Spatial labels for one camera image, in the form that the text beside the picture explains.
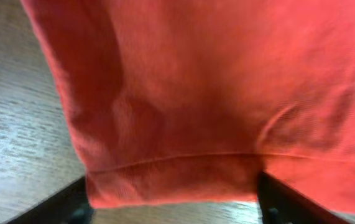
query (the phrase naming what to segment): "wood grain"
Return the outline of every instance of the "wood grain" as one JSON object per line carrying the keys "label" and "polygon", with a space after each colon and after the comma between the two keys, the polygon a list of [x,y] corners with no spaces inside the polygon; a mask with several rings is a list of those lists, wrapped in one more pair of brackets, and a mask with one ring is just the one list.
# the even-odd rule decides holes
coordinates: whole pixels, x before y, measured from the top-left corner
{"label": "wood grain", "polygon": [[[52,76],[17,0],[0,0],[0,223],[83,175]],[[100,210],[105,223],[258,223],[255,203]]]}

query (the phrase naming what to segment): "red fabric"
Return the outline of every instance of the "red fabric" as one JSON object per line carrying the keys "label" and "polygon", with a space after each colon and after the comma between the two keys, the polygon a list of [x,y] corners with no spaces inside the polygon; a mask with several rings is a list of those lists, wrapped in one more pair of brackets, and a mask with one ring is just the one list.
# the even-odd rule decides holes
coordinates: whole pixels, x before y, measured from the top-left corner
{"label": "red fabric", "polygon": [[94,207],[254,200],[266,169],[355,213],[355,1],[22,2]]}

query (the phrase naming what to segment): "red cloth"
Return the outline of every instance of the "red cloth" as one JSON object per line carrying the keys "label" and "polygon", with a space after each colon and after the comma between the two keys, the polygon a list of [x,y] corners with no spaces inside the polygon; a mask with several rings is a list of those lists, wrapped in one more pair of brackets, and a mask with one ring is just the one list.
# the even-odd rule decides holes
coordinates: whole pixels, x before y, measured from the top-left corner
{"label": "red cloth", "polygon": [[355,213],[355,1],[22,2],[94,207],[254,200],[266,169]]}

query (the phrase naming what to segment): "wooden table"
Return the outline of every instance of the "wooden table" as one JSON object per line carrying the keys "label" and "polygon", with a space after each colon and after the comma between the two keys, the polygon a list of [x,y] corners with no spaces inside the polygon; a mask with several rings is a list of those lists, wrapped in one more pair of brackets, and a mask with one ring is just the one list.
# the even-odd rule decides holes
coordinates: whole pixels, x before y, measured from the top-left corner
{"label": "wooden table", "polygon": [[[0,222],[84,174],[52,76],[18,0],[0,0]],[[93,223],[257,223],[254,203],[100,210]]]}

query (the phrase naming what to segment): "black object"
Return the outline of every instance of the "black object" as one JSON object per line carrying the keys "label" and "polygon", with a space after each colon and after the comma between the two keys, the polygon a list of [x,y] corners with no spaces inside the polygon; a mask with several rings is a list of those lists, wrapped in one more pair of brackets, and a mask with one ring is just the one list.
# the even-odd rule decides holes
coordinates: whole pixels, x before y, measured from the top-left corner
{"label": "black object", "polygon": [[82,177],[7,224],[90,224],[94,210],[88,203]]}
{"label": "black object", "polygon": [[263,224],[349,224],[265,172],[259,175],[257,197]]}

